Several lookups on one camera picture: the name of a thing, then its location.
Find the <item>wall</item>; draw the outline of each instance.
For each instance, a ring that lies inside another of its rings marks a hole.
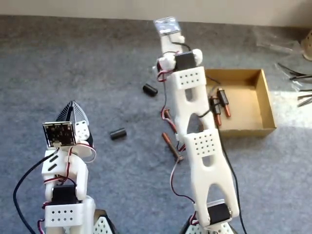
[[[312,0],[0,0],[0,14],[312,27]]]

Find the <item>small circuit board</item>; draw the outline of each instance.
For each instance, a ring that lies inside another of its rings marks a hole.
[[[76,145],[72,122],[47,122],[43,130],[48,147]]]

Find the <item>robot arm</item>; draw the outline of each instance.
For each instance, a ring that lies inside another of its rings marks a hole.
[[[221,228],[222,223],[239,215],[239,209],[231,170],[223,155],[212,113],[201,118],[205,129],[203,132],[187,134],[191,114],[201,116],[209,109],[205,70],[199,66],[203,59],[202,52],[198,49],[182,52],[181,39],[184,37],[181,36],[180,27],[174,18],[155,20],[155,26],[164,55],[158,59],[158,66],[154,69],[157,72],[159,69],[172,71],[167,75],[167,80],[174,97],[177,140],[185,143],[191,166],[196,217],[206,230]],[[193,99],[190,101],[186,99],[186,89],[192,90]],[[209,165],[204,163],[204,158],[207,157],[210,159]],[[226,199],[207,204],[209,188],[213,184],[221,188]]]

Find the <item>cardboard box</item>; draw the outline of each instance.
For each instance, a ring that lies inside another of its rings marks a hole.
[[[221,82],[230,103],[230,118],[221,108],[223,136],[264,137],[276,129],[263,70],[207,69],[206,75]],[[216,83],[207,78],[207,93],[214,85]]]

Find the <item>white plastic part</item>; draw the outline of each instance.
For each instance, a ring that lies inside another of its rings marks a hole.
[[[95,203],[87,197],[80,204],[46,206],[46,234],[92,234]]]
[[[225,195],[225,203],[233,216],[239,214],[231,170],[222,153],[218,130],[207,129],[201,133],[191,133],[184,137],[186,151],[191,166],[191,184],[195,210],[200,224],[207,228],[210,216],[207,210],[209,188],[216,184]],[[204,165],[204,157],[210,157],[210,164]]]
[[[164,57],[161,57],[159,60],[159,65],[164,71],[171,71],[176,66],[176,60],[174,54],[165,54]]]
[[[174,72],[171,75],[172,83],[178,90],[195,88],[199,85],[206,85],[204,67],[196,67],[183,71]]]
[[[203,229],[199,224],[190,225],[185,234],[210,234],[208,230]]]
[[[54,150],[47,150],[45,155],[49,155]],[[66,165],[68,160],[68,152],[60,149],[57,153],[57,158],[52,157],[43,163],[41,174],[44,180],[54,178],[55,175],[66,176]],[[78,200],[84,200],[87,196],[88,168],[84,161],[75,154],[69,157],[69,177],[76,181],[76,196]],[[46,183],[45,198],[47,201],[52,200],[52,189],[56,181]]]
[[[172,41],[176,41],[181,36],[181,32],[169,36],[160,37],[162,52],[177,50],[182,52],[180,45],[172,44]],[[195,57],[198,62],[202,59],[202,55],[196,50]],[[170,82],[170,90],[175,104],[177,139],[185,143],[190,159],[191,185],[195,200],[194,209],[197,211],[196,217],[204,229],[209,229],[210,216],[206,203],[208,191],[212,184],[218,185],[225,194],[231,217],[238,216],[239,209],[231,170],[221,149],[213,114],[209,112],[200,118],[205,129],[202,133],[187,133],[191,115],[195,113],[201,116],[209,110],[204,68],[197,67],[186,71],[177,71],[168,75],[167,79]],[[185,89],[191,89],[192,100],[187,100]],[[204,164],[203,158],[205,157],[210,157],[209,165]]]
[[[45,207],[45,227],[79,226],[83,219],[82,203]]]
[[[301,46],[303,48],[303,56],[312,61],[312,30],[309,32],[307,37],[302,40]]]
[[[93,234],[113,234],[105,217],[100,217],[94,225]]]
[[[210,234],[234,234],[228,223],[212,225],[209,230]]]
[[[199,49],[194,49],[192,52],[194,54],[196,66],[199,66],[203,61],[203,52]]]
[[[88,124],[85,120],[75,123],[76,139],[87,140],[90,136]]]

